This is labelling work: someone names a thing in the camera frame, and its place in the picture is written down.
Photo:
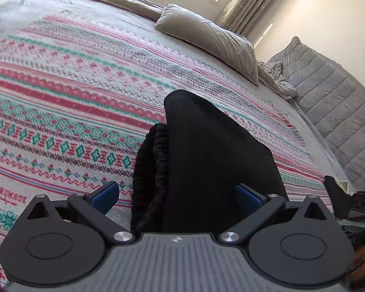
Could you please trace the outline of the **person right hand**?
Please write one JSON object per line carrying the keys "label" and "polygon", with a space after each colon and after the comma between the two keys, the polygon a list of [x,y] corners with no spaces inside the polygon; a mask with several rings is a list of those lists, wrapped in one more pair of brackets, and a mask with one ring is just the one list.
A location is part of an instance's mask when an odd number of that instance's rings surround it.
{"label": "person right hand", "polygon": [[359,246],[354,252],[356,270],[351,275],[351,282],[360,282],[365,278],[365,246]]}

